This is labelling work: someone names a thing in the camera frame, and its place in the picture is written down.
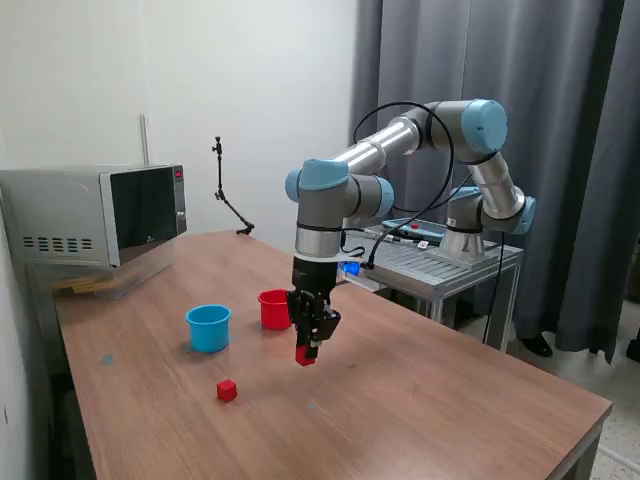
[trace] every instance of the white wall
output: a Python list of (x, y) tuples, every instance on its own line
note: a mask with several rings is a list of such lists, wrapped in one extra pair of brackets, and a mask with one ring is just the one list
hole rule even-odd
[(240, 227), (290, 249), (287, 172), (347, 145), (357, 0), (14, 0), (0, 7), (0, 125), (16, 166), (185, 166), (191, 232)]
[[(0, 168), (7, 159), (0, 131)], [(0, 215), (0, 480), (38, 478), (46, 470), (48, 389), (33, 324), (23, 308)]]
[(356, 0), (145, 2), (153, 160), (185, 166), (191, 232), (239, 228), (291, 249), (296, 206), (284, 179), (348, 143)]
[(133, 0), (0, 2), (0, 125), (14, 164), (142, 162)]

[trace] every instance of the red cup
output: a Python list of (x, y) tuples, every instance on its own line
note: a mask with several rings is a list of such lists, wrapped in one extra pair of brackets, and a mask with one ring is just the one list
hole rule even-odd
[(262, 328), (286, 330), (291, 326), (286, 290), (267, 290), (258, 296)]

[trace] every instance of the blue light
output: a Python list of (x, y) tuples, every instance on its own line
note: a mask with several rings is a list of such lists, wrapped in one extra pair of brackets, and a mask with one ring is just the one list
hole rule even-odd
[(344, 262), (340, 264), (340, 268), (351, 275), (358, 276), (360, 274), (360, 264), (358, 262)]

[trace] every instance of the wooden board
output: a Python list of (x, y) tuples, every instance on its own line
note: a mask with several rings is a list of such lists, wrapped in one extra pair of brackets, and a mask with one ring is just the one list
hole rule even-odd
[[(59, 298), (99, 480), (545, 479), (611, 404), (347, 284), (315, 365), (260, 329), (258, 294), (291, 257), (232, 233), (183, 236), (121, 300)], [(189, 349), (184, 315), (222, 303), (232, 342)], [(216, 384), (238, 397), (224, 404)]]

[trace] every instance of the black cable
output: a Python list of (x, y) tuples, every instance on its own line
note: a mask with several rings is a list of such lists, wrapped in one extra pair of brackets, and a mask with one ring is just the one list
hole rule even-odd
[(487, 324), (484, 326), (484, 334), (482, 335), (482, 343), (487, 343), (487, 334), (489, 333), (489, 325), (491, 324), (491, 315), (493, 314), (493, 305), (496, 303), (496, 295), (498, 294), (498, 284), (500, 283), (500, 274), (502, 273), (502, 259), (504, 257), (504, 232), (500, 234), (500, 262), (498, 263), (498, 275), (496, 275), (496, 286), (493, 288), (491, 303), (489, 304), (489, 314), (487, 315)]
[(387, 235), (389, 235), (389, 234), (391, 234), (393, 232), (397, 232), (402, 227), (404, 227), (405, 225), (408, 225), (409, 223), (413, 222), (420, 215), (426, 213), (429, 209), (431, 209), (433, 207), (433, 205), (440, 199), (440, 197), (445, 192), (447, 187), (449, 186), (449, 182), (451, 181), (451, 176), (453, 175), (453, 166), (454, 166), (454, 162), (455, 162), (455, 147), (453, 145), (453, 138), (451, 138), (451, 132), (449, 132), (449, 129), (447, 128), (447, 125), (442, 121), (442, 119), (432, 109), (422, 105), (421, 103), (417, 103), (417, 102), (389, 102), (389, 103), (385, 103), (385, 104), (380, 105), (379, 107), (371, 110), (369, 113), (367, 113), (364, 116), (364, 118), (362, 120), (360, 120), (360, 123), (358, 123), (358, 125), (356, 125), (356, 128), (353, 130), (353, 143), (358, 143), (357, 138), (356, 138), (356, 133), (358, 132), (358, 129), (360, 128), (360, 126), (366, 120), (368, 120), (369, 117), (371, 117), (372, 115), (378, 113), (380, 110), (383, 110), (383, 109), (389, 108), (389, 107), (395, 107), (395, 106), (398, 106), (398, 105), (407, 105), (407, 106), (420, 108), (420, 109), (424, 110), (425, 112), (427, 112), (429, 115), (431, 115), (440, 124), (440, 126), (444, 130), (444, 133), (447, 136), (447, 142), (449, 143), (449, 167), (448, 167), (448, 170), (447, 170), (447, 176), (446, 176), (444, 182), (442, 183), (442, 187), (438, 191), (438, 194), (435, 196), (435, 198), (429, 203), (429, 205), (427, 205), (423, 210), (420, 210), (419, 212), (417, 212), (414, 216), (412, 216), (411, 218), (409, 218), (405, 222), (401, 223), (400, 225), (397, 225), (397, 226), (393, 227), (390, 230), (387, 230), (382, 235), (380, 235), (380, 237), (378, 237), (378, 239), (376, 240), (376, 243), (373, 245), (373, 248), (371, 249), (371, 253), (369, 254), (369, 258), (368, 258), (367, 262), (363, 264), (363, 267), (364, 268), (368, 268), (368, 269), (373, 269), (376, 251), (378, 250), (378, 247), (380, 246), (380, 244), (384, 240), (384, 237), (386, 237)]
[[(441, 202), (436, 203), (429, 210), (435, 210), (436, 208), (440, 208), (445, 203), (449, 203), (449, 201), (458, 194), (458, 192), (462, 189), (462, 187), (464, 187), (464, 184), (467, 183), (470, 178), (471, 178), (471, 174), (467, 175), (466, 178), (462, 181), (462, 183), (455, 188), (455, 190), (451, 193), (451, 195), (449, 195), (447, 198), (445, 198)], [(395, 205), (392, 208), (394, 210), (398, 210), (400, 212), (406, 212), (406, 213), (417, 213), (420, 211), (420, 210), (405, 210), (404, 208), (398, 208)]]
[(245, 228), (241, 228), (240, 230), (236, 230), (236, 233), (244, 233), (245, 235), (250, 235), (251, 230), (256, 228), (256, 226), (246, 220), (240, 212), (238, 212), (233, 205), (227, 200), (227, 197), (224, 195), (224, 191), (222, 190), (222, 142), (220, 141), (220, 137), (216, 137), (216, 146), (211, 147), (211, 150), (218, 154), (218, 191), (215, 193), (216, 200), (222, 200), (224, 204), (231, 209), (233, 213), (235, 213), (236, 217), (240, 219), (242, 223), (244, 223)]
[(462, 183), (460, 185), (458, 185), (456, 187), (456, 189), (451, 193), (451, 195), (449, 195), (447, 198), (445, 198), (444, 200), (442, 200), (441, 202), (436, 203), (434, 206), (432, 206), (429, 210), (435, 210), (436, 208), (440, 208), (442, 205), (444, 205), (445, 203), (449, 203), (449, 201), (451, 201), (451, 199), (453, 197), (455, 197), (458, 192), (460, 190), (462, 190), (462, 187), (464, 187), (464, 184), (467, 183), (469, 181), (469, 179), (471, 178), (471, 174), (467, 175), (466, 178), (462, 181)]
[(347, 234), (346, 232), (364, 232), (364, 228), (358, 227), (344, 227), (342, 232), (340, 233), (340, 250), (342, 253), (346, 255), (350, 255), (354, 258), (360, 258), (365, 253), (365, 248), (362, 245), (358, 245), (357, 247), (352, 248), (351, 250), (345, 250), (344, 245), (347, 243)]
[(351, 250), (345, 250), (344, 248), (340, 247), (340, 250), (342, 250), (342, 253), (349, 255), (350, 257), (353, 257), (353, 258), (360, 258), (366, 252), (365, 248), (362, 245), (358, 245), (357, 247), (354, 247)]

